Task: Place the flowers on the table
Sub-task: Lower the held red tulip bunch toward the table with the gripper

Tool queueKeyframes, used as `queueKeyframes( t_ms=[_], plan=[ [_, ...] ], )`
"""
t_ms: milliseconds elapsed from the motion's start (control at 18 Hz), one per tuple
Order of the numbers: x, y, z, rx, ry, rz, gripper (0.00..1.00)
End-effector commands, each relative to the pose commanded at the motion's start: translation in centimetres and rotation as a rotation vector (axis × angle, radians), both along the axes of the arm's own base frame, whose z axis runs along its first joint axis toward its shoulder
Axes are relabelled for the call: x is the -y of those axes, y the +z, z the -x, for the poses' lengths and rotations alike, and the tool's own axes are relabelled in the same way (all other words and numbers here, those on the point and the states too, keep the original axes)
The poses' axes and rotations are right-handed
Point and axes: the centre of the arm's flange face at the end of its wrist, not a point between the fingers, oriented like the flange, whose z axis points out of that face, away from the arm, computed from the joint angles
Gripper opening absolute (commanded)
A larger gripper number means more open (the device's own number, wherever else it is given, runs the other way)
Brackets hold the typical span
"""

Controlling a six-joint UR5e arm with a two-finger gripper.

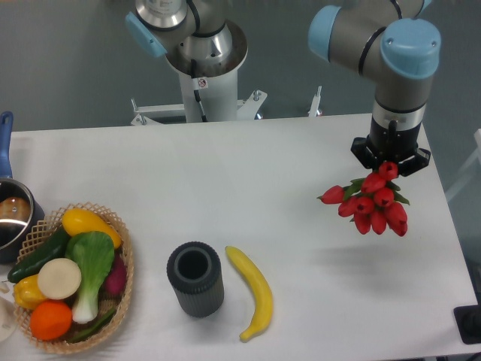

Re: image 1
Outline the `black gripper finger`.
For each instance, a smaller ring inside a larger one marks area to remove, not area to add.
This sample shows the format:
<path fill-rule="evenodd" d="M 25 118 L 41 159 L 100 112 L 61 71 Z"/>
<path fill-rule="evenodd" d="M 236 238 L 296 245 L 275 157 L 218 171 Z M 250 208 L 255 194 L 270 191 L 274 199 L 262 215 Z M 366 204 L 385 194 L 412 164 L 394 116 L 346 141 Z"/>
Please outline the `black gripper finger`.
<path fill-rule="evenodd" d="M 428 166 L 431 159 L 431 151 L 417 147 L 411 155 L 398 163 L 398 174 L 408 177 Z"/>
<path fill-rule="evenodd" d="M 378 169 L 380 158 L 378 150 L 373 146 L 369 137 L 356 137 L 350 148 L 352 154 L 366 169 Z"/>

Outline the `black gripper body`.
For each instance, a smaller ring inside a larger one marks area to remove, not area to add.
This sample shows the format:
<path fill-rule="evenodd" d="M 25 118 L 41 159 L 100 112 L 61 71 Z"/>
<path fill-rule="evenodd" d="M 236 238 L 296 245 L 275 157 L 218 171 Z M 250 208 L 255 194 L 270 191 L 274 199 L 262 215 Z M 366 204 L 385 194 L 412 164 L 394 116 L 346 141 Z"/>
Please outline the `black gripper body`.
<path fill-rule="evenodd" d="M 399 163 L 418 147 L 417 139 L 421 124 L 408 130 L 398 130 L 398 123 L 391 121 L 381 126 L 373 117 L 369 139 L 379 152 L 380 164 L 384 161 Z"/>

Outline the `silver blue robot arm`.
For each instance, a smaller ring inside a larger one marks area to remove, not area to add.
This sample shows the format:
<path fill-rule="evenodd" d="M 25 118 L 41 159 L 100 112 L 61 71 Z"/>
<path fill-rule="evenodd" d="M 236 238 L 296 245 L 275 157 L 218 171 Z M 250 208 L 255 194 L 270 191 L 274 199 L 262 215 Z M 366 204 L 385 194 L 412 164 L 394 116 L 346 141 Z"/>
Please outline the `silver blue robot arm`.
<path fill-rule="evenodd" d="M 417 138 L 440 60 L 437 28 L 422 20 L 425 1 L 329 5 L 313 18 L 309 49 L 376 85 L 369 134 L 351 151 L 369 169 L 390 161 L 406 177 L 429 164 Z M 225 15 L 224 1 L 138 1 L 125 18 L 137 44 L 177 72 L 190 123 L 247 120 L 259 107 L 237 97 L 247 40 Z"/>

